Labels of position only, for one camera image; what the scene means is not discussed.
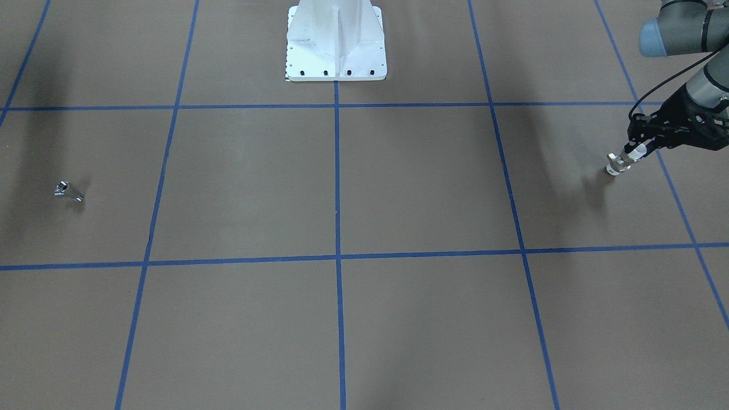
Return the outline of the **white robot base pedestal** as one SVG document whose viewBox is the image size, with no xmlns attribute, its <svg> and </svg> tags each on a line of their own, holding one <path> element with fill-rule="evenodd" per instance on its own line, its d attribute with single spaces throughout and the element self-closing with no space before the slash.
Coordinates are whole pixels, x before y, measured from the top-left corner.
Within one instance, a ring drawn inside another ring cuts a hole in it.
<svg viewBox="0 0 729 410">
<path fill-rule="evenodd" d="M 300 1 L 287 18 L 287 81 L 387 77 L 383 13 L 370 1 Z"/>
</svg>

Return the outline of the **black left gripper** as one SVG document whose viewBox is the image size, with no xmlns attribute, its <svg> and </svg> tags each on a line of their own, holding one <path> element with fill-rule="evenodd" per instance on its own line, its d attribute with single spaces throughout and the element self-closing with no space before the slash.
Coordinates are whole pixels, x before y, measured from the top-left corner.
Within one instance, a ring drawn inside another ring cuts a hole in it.
<svg viewBox="0 0 729 410">
<path fill-rule="evenodd" d="M 624 153 L 632 153 L 638 145 L 646 153 L 681 145 L 718 151 L 728 145 L 727 97 L 718 106 L 703 107 L 690 98 L 686 86 L 673 93 L 649 115 L 630 115 Z"/>
</svg>

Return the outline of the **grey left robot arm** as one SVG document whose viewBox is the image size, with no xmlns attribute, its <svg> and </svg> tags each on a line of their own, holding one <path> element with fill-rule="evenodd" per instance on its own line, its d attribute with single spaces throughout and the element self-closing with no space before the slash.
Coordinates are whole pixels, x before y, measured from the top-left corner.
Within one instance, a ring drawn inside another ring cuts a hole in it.
<svg viewBox="0 0 729 410">
<path fill-rule="evenodd" d="M 727 147 L 727 7 L 708 1 L 663 1 L 640 31 L 646 57 L 701 54 L 701 69 L 651 114 L 629 112 L 625 153 L 641 158 L 682 145 Z"/>
</svg>

